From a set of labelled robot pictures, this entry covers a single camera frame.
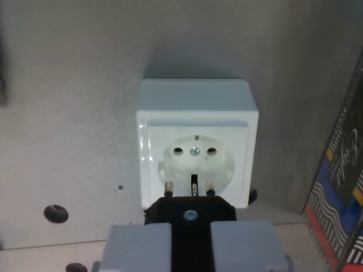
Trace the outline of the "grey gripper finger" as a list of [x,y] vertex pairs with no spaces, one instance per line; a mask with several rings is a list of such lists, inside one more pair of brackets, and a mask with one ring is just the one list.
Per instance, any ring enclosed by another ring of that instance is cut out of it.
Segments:
[[170,223],[112,226],[101,260],[92,266],[92,271],[171,270]]
[[211,223],[215,271],[290,271],[290,263],[272,222]]

